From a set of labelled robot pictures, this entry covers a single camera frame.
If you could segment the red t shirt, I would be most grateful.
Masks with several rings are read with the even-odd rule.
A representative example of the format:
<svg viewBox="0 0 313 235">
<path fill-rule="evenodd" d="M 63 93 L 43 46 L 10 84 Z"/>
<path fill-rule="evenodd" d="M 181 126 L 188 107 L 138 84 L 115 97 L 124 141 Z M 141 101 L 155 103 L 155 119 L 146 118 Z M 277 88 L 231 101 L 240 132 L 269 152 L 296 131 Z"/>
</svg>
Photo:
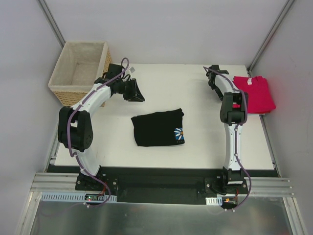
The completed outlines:
<svg viewBox="0 0 313 235">
<path fill-rule="evenodd" d="M 233 78 L 235 86 L 248 94 L 249 114 L 266 114 L 276 109 L 268 82 L 262 76 Z"/>
</svg>

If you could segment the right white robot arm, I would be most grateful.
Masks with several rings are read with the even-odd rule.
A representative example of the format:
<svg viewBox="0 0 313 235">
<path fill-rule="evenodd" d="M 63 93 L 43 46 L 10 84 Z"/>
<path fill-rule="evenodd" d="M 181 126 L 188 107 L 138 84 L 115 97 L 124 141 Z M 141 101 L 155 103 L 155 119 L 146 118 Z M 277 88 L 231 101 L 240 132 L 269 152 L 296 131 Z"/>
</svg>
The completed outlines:
<svg viewBox="0 0 313 235">
<path fill-rule="evenodd" d="M 210 183 L 210 189 L 226 195 L 245 184 L 245 170 L 241 157 L 241 136 L 247 122 L 248 94 L 239 89 L 230 79 L 227 70 L 219 65 L 205 67 L 208 85 L 222 102 L 220 120 L 224 124 L 226 152 L 221 176 Z"/>
</svg>

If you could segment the wicker basket with liner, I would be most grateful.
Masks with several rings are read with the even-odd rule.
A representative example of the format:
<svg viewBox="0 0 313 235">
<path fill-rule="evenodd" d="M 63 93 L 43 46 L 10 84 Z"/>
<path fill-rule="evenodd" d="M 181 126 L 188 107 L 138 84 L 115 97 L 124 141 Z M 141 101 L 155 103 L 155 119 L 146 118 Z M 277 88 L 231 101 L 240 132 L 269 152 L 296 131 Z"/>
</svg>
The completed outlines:
<svg viewBox="0 0 313 235">
<path fill-rule="evenodd" d="M 79 102 L 95 80 L 108 71 L 112 63 L 105 41 L 68 41 L 56 63 L 48 87 L 63 106 Z"/>
</svg>

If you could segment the black t shirt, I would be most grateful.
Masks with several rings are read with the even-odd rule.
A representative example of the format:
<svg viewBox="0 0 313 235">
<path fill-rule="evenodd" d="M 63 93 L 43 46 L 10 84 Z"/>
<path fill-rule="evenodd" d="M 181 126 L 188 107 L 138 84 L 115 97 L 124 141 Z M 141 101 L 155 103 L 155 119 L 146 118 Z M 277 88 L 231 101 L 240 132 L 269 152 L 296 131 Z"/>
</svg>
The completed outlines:
<svg viewBox="0 0 313 235">
<path fill-rule="evenodd" d="M 143 147 L 184 144 L 183 116 L 179 108 L 132 117 L 136 144 Z"/>
</svg>

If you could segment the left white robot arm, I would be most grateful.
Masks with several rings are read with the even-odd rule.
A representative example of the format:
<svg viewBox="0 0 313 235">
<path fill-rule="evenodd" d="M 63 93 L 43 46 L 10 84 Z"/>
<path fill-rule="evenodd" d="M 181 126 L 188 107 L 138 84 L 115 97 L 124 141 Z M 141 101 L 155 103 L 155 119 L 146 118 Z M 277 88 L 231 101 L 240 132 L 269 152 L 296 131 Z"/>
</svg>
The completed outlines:
<svg viewBox="0 0 313 235">
<path fill-rule="evenodd" d="M 100 163 L 91 148 L 92 116 L 114 94 L 121 94 L 128 102 L 145 101 L 136 79 L 132 77 L 134 70 L 130 68 L 129 60 L 123 58 L 122 61 L 127 61 L 127 65 L 109 64 L 108 71 L 95 80 L 91 90 L 83 98 L 59 111 L 58 142 L 76 159 L 81 173 L 88 176 L 86 184 L 92 190 L 99 190 L 104 181 L 98 175 Z"/>
</svg>

